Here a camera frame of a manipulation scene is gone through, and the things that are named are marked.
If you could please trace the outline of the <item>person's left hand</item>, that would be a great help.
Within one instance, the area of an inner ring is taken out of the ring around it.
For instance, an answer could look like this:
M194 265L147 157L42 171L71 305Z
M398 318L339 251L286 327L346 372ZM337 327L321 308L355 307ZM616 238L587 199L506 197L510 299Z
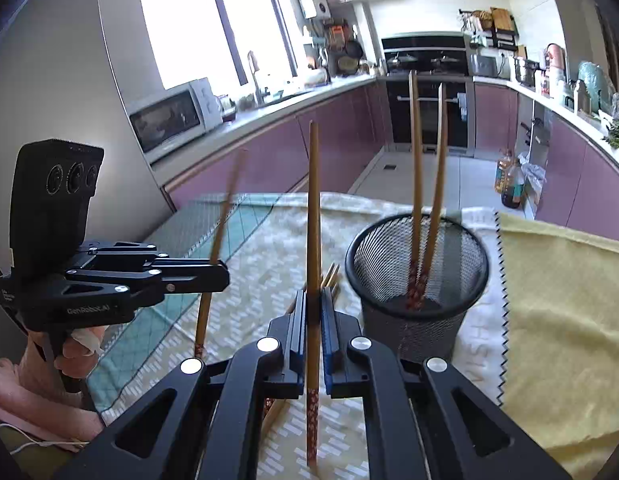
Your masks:
M49 400L78 405L80 394L68 392L63 386L61 375L85 379L96 366L98 353L73 337L68 337L64 341L62 353L50 363L38 351L45 340L44 333L28 332L27 347L18 364L18 382L25 389Z

